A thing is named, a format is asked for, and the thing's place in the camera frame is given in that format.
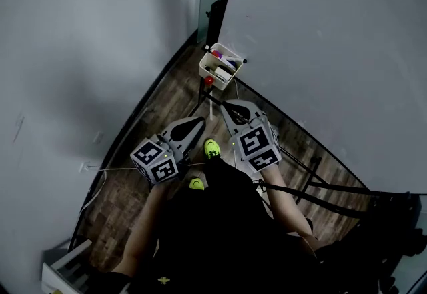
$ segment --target neon yellow shoe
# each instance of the neon yellow shoe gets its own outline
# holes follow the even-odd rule
[[[212,157],[220,157],[221,149],[220,146],[216,143],[215,140],[208,139],[205,142],[205,154],[208,159]]]
[[[203,185],[203,181],[200,178],[194,178],[189,182],[189,188],[195,190],[204,190],[205,185]]]

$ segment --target gray wall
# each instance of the gray wall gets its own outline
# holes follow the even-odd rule
[[[10,293],[39,291],[41,252],[70,238],[95,175],[81,163],[102,162],[197,28],[198,3],[0,0],[0,282]]]
[[[229,0],[238,75],[369,188],[427,193],[427,0]]]

